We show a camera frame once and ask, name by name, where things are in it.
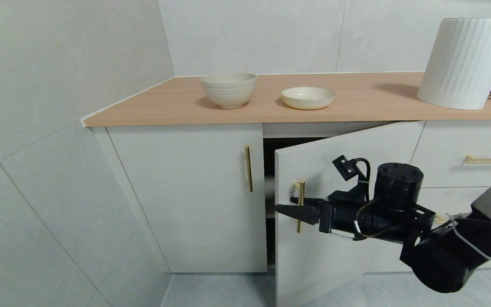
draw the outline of gray tile wall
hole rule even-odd
[[[160,0],[175,74],[425,70],[439,24],[491,0]]]
[[[161,305],[171,275],[79,119],[172,76],[156,0],[0,0],[0,306]]]

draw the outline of white vase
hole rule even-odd
[[[491,90],[491,19],[444,19],[418,99],[442,107],[482,109]]]

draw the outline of gold handle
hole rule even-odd
[[[440,214],[435,214],[435,224],[444,224],[446,222],[448,222],[448,220],[445,220]]]
[[[476,159],[471,155],[465,156],[465,163],[468,164],[491,164],[491,159]]]
[[[304,190],[306,189],[306,183],[304,181],[295,181],[293,182],[293,185],[298,190],[298,205],[304,206]],[[297,220],[297,233],[300,233],[300,220]]]
[[[253,179],[251,178],[251,154],[249,153],[249,146],[245,147],[245,162],[247,163],[247,178],[249,180],[248,188],[249,192],[253,192]]]

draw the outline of bowl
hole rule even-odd
[[[215,74],[200,78],[206,96],[224,109],[236,109],[247,103],[257,84],[257,75],[245,72]]]
[[[281,92],[281,99],[289,107],[300,110],[317,110],[333,102],[335,92],[321,87],[292,87]]]

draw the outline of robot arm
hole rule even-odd
[[[431,229],[435,212],[416,203],[423,180],[420,169],[402,163],[380,165],[370,199],[369,174],[363,175],[360,162],[370,173],[366,159],[341,156],[333,161],[346,181],[358,177],[351,190],[335,191],[325,199],[305,198],[304,206],[276,205],[276,212],[319,224],[323,233],[336,229],[353,233],[354,240],[400,243],[399,259],[437,292],[460,290],[477,267],[491,260],[491,188],[471,204],[469,214]]]

